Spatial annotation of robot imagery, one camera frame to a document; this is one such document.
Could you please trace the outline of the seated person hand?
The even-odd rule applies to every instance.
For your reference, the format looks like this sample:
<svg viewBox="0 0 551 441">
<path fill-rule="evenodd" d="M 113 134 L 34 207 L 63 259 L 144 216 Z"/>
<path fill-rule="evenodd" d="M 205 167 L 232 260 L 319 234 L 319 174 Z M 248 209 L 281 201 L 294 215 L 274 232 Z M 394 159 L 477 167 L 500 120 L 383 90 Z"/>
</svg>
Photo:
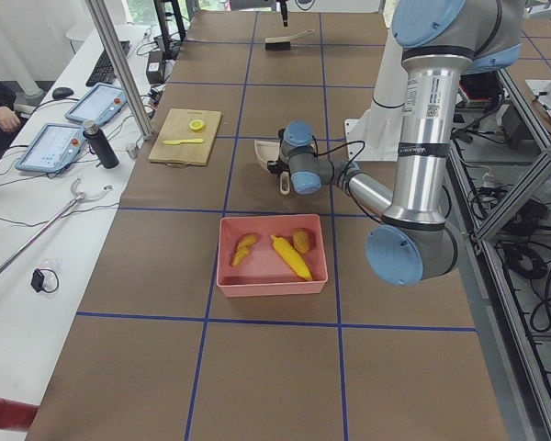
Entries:
<svg viewBox="0 0 551 441">
<path fill-rule="evenodd" d="M 21 121 L 16 112 L 7 106 L 0 107 L 0 130 L 5 133 L 15 133 L 21 127 Z"/>
</svg>

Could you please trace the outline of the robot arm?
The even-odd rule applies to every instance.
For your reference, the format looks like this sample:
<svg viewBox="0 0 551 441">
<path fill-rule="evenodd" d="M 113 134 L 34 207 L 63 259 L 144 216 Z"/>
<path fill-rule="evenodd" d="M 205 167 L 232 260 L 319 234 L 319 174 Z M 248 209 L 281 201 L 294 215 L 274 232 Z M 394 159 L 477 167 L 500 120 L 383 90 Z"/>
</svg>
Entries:
<svg viewBox="0 0 551 441">
<path fill-rule="evenodd" d="M 458 241 L 440 211 L 455 100 L 464 74 L 499 70 L 520 54 L 522 1 L 401 1 L 391 34 L 402 49 L 408 81 L 401 110 L 395 182 L 387 188 L 349 161 L 321 160 L 310 126 L 280 133 L 273 174 L 288 172 L 299 194 L 335 185 L 381 223 L 365 246 L 379 278 L 406 286 L 449 273 Z"/>
</svg>

